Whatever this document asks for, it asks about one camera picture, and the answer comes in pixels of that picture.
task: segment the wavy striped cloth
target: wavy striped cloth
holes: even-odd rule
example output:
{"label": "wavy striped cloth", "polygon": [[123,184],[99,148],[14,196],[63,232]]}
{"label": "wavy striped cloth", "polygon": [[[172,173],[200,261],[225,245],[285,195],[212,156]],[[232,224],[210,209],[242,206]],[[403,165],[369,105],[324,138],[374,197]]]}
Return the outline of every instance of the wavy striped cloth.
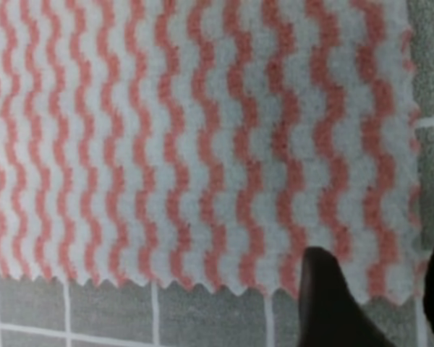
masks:
{"label": "wavy striped cloth", "polygon": [[0,0],[0,274],[413,293],[405,0]]}

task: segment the cloth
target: cloth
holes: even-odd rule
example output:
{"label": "cloth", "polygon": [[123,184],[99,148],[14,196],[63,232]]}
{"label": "cloth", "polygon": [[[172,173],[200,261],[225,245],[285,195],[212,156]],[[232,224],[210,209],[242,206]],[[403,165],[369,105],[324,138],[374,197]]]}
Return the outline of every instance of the cloth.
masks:
{"label": "cloth", "polygon": [[0,1],[0,273],[413,293],[404,0]]}

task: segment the gray tile floor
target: gray tile floor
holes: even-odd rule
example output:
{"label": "gray tile floor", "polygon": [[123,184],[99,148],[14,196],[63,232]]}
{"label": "gray tile floor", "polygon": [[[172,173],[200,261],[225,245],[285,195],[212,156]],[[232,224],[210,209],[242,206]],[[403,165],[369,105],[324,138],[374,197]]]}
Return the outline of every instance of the gray tile floor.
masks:
{"label": "gray tile floor", "polygon": [[[65,303],[63,285],[56,281],[0,279],[1,345],[67,346],[69,337],[74,347],[266,347],[265,299],[259,292],[235,296],[222,290],[211,295],[202,286],[186,292],[174,284],[157,291],[159,310],[154,312],[151,286],[71,284]],[[416,346],[412,300],[395,307],[376,299],[364,309],[396,345]],[[275,346],[293,346],[298,338],[296,301],[279,291],[272,310]]]}
{"label": "gray tile floor", "polygon": [[[412,42],[412,54],[419,68],[414,81],[415,98],[423,116],[434,116],[434,0],[409,0],[409,9],[417,32]],[[418,137],[422,144],[422,245],[432,249],[434,129],[422,129]],[[64,289],[60,283],[42,280],[34,283],[0,280],[2,347],[67,346],[68,318],[73,347],[146,347],[159,341],[162,346],[265,346],[268,332],[264,299],[254,291],[241,297],[228,291],[211,296],[199,286],[192,293],[171,286],[158,289],[158,307],[155,308],[155,295],[150,286],[140,288],[128,284],[117,290],[107,283],[100,288],[88,283],[83,287],[69,287],[70,311],[67,312]],[[272,304],[276,347],[294,346],[297,303],[278,292]],[[412,300],[402,307],[375,300],[366,305],[365,310],[396,345],[417,345]],[[429,346],[434,346],[431,334],[429,341]]]}

